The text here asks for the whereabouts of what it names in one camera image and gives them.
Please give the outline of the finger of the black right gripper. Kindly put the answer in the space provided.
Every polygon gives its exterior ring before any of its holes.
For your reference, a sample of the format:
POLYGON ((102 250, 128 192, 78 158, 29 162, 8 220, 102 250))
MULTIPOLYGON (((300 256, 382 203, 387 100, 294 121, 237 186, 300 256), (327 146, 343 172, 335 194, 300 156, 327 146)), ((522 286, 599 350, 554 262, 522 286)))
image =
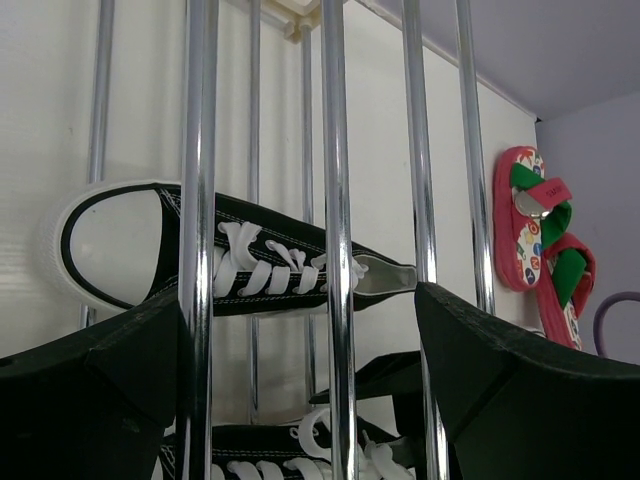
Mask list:
POLYGON ((401 436, 425 438, 420 351, 385 354, 355 374, 357 400, 390 396, 401 436))

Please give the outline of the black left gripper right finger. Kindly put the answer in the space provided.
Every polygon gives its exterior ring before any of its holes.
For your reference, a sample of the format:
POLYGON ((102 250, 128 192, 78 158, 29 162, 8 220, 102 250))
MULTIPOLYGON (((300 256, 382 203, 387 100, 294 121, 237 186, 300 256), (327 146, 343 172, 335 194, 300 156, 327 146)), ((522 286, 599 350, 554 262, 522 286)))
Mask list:
POLYGON ((638 478, 638 366, 546 340, 437 284, 417 286, 415 308, 464 478, 638 478))

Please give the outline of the cream and chrome shoe shelf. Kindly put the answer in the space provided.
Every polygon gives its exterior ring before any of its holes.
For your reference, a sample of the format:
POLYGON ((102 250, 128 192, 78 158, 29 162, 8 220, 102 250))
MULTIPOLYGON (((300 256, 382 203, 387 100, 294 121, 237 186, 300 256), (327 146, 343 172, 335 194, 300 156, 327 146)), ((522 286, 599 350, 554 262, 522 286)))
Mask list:
MULTIPOLYGON (((215 120, 218 50, 215 1, 186 5, 186 93, 183 120, 182 218, 179 303, 187 329, 179 341, 186 364, 179 391, 176 475, 208 479, 212 475, 212 326, 215 120)), ((471 169, 474 259, 479 301, 492 308, 493 287, 487 244, 477 76, 474 67, 471 9, 456 5, 459 71, 467 161, 471 169)), ((331 323, 330 408, 332 475, 358 475, 353 339, 353 287, 346 116, 343 5, 321 5, 322 99, 324 121, 325 222, 328 313, 331 323)), ((426 120, 426 89, 419 5, 403 6, 402 32, 409 113, 415 256, 421 280, 436 277, 436 245, 431 204, 431 173, 426 120)))

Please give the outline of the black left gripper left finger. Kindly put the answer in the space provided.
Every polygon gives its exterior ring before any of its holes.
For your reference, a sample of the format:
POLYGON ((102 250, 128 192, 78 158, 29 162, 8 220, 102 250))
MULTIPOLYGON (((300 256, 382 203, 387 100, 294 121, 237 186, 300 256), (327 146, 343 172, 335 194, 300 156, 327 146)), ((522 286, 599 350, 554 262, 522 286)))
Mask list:
POLYGON ((2 358, 2 478, 151 478, 176 414, 179 322, 170 288, 2 358))

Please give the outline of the black canvas sneaker white laces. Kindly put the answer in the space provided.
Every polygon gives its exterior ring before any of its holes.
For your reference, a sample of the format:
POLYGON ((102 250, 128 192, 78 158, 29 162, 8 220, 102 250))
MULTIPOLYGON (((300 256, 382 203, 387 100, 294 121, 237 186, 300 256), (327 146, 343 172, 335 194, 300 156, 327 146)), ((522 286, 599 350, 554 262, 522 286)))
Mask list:
MULTIPOLYGON (((217 194, 215 207, 215 315, 325 308, 323 229, 225 194, 217 194)), ((175 181, 88 185, 42 218, 36 268, 92 308, 129 310, 176 286, 180 214, 175 181)))

